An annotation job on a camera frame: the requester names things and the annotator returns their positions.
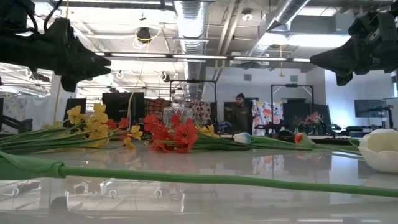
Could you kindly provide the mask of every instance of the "man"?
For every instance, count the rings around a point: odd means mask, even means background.
[[[240,93],[236,96],[236,104],[232,108],[232,130],[233,134],[248,132],[249,108],[244,105],[244,95]]]

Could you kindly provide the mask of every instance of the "air duct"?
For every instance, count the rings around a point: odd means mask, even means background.
[[[274,17],[270,22],[266,21],[266,16],[260,22],[260,28],[265,28],[265,33],[248,52],[247,56],[260,57],[268,49],[267,40],[269,39],[269,31],[278,27],[282,30],[289,31],[290,22],[297,14],[310,2],[310,0],[281,0],[278,8],[272,12]]]
[[[205,34],[207,3],[200,1],[176,1],[175,10],[178,14],[177,25],[180,37],[202,38]],[[200,40],[181,40],[184,54],[200,55],[205,53],[205,43]],[[205,64],[201,62],[184,62],[186,79],[204,80]],[[191,98],[200,96],[203,85],[189,85]]]

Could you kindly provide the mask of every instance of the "pink flowers in vase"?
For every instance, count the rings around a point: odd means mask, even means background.
[[[314,112],[311,115],[308,115],[305,119],[305,122],[319,124],[322,121],[322,117],[318,114],[318,112]]]

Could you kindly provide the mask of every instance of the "table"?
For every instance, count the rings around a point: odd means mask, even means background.
[[[254,150],[159,154],[71,151],[36,154],[69,166],[398,188],[396,175],[343,156]],[[14,188],[40,187],[12,196]],[[1,223],[396,223],[398,199],[240,185],[176,184],[120,179],[0,181]]]

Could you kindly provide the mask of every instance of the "tulip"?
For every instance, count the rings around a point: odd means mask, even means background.
[[[380,172],[398,173],[398,132],[378,129],[359,140],[359,151],[365,161]]]
[[[249,133],[239,133],[234,135],[234,141],[240,142],[243,144],[250,144],[251,140],[249,138]]]

